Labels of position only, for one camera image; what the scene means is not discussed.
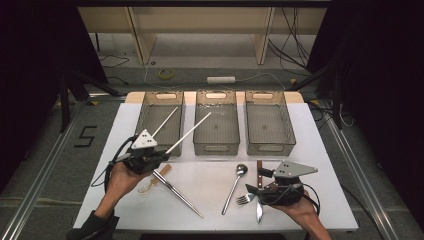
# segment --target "spoon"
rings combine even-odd
[[[234,192],[234,189],[236,188],[238,180],[246,172],[247,172],[247,166],[246,165],[244,165],[244,164],[237,165],[237,168],[236,168],[237,179],[234,182],[234,185],[233,185],[233,188],[231,189],[230,195],[228,196],[227,201],[225,202],[224,208],[222,209],[222,215],[225,215],[225,212],[227,212],[228,204],[230,203],[231,196],[233,195],[233,192]]]

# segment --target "hand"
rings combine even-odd
[[[128,170],[122,162],[116,163],[111,171],[105,196],[94,212],[94,215],[102,219],[107,219],[119,200],[131,192],[143,178],[151,174],[152,172],[147,172],[138,175]]]
[[[308,231],[313,239],[331,239],[318,218],[314,206],[306,198],[302,197],[299,202],[290,206],[271,206],[286,213],[293,221]]]

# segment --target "sleeve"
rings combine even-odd
[[[67,240],[111,240],[119,217],[114,216],[114,212],[107,220],[101,219],[91,212],[88,219],[81,228],[75,228],[66,234]]]

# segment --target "white table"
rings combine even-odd
[[[119,146],[134,134],[140,108],[141,104],[123,103],[120,106],[93,181],[113,158]],[[318,168],[318,173],[301,176],[300,179],[317,191],[321,201],[322,223],[330,231],[358,229],[307,104],[288,104],[288,110],[297,140],[289,157],[257,157],[246,154],[242,104],[238,104],[241,142],[237,156],[196,156],[192,133],[183,141],[182,155],[171,157],[168,161],[172,170],[165,175],[165,178],[203,213],[204,219],[161,183],[152,188],[146,196],[138,193],[137,190],[150,181],[150,178],[146,178],[115,208],[115,214],[120,217],[117,229],[144,233],[247,233],[300,230],[287,215],[269,206],[264,206],[264,217],[258,224],[256,203],[242,206],[235,203],[236,197],[247,193],[244,184],[256,186],[258,159],[263,160],[263,167],[268,169],[275,169],[283,159]],[[194,104],[187,104],[185,111],[184,132],[187,132],[194,126]],[[249,171],[240,179],[227,213],[221,215],[236,179],[235,168],[239,163],[246,164]],[[264,184],[272,181],[273,179],[264,178]],[[309,192],[312,199],[316,200],[313,192],[311,190]],[[96,209],[103,195],[103,185],[88,189],[75,228],[82,226],[90,212]]]

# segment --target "metal fork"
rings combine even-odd
[[[238,205],[243,205],[246,203],[250,203],[255,198],[255,194],[253,193],[247,193],[246,195],[243,195],[236,199],[236,202]]]

